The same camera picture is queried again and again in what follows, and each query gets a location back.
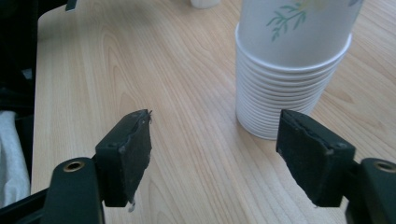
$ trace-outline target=table surface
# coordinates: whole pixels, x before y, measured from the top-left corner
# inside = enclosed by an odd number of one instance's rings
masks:
[[[107,223],[345,223],[315,207],[276,153],[235,116],[241,0],[81,0],[39,21],[32,192],[59,163],[91,157],[126,114],[152,110],[150,165],[136,209]],[[396,4],[365,1],[353,42],[311,116],[396,162]]]

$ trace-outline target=leafy branch design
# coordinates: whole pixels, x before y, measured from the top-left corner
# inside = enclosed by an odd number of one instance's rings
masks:
[[[281,11],[286,11],[287,15],[282,14]],[[276,27],[273,29],[272,41],[274,42],[280,37],[281,32],[285,34],[289,29],[289,22],[295,21],[293,30],[305,22],[306,12],[301,10],[301,4],[296,3],[295,6],[283,6],[279,8],[279,11],[275,11],[276,16],[273,17],[267,26],[274,24]]]

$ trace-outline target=wooden table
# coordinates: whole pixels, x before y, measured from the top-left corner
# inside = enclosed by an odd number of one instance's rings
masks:
[[[345,223],[315,207],[275,141],[235,116],[234,28],[241,0],[80,0],[39,22],[32,192],[94,147],[125,114],[153,110],[151,163],[136,209],[107,223]],[[396,162],[396,4],[365,1],[353,43],[312,117],[357,149]]]

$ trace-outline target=black object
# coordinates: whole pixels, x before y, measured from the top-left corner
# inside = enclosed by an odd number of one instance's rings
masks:
[[[150,113],[125,116],[96,147],[92,159],[59,164],[48,189],[0,210],[1,223],[105,223],[106,206],[123,207],[149,165]]]
[[[396,165],[353,161],[355,148],[307,115],[282,110],[276,151],[313,204],[338,207],[349,200],[351,223],[396,223]]]

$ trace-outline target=white cloth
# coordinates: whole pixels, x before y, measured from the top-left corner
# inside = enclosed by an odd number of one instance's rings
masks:
[[[0,111],[0,208],[30,195],[29,175],[15,128],[15,116],[15,112]]]

